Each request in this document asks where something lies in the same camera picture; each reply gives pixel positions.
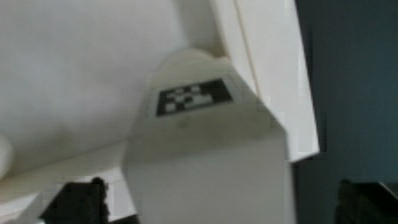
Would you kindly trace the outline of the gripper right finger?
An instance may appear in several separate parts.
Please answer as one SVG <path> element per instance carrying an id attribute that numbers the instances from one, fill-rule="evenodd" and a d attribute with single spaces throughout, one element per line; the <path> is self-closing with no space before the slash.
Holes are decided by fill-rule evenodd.
<path id="1" fill-rule="evenodd" d="M 341 180 L 334 224 L 398 224 L 398 195 L 380 182 Z"/>

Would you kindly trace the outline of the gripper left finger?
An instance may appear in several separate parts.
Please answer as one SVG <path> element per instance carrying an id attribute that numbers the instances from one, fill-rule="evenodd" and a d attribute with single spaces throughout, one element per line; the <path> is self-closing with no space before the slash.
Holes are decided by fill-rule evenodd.
<path id="1" fill-rule="evenodd" d="M 44 224 L 108 224 L 106 190 L 99 177 L 67 182 L 39 215 Z"/>

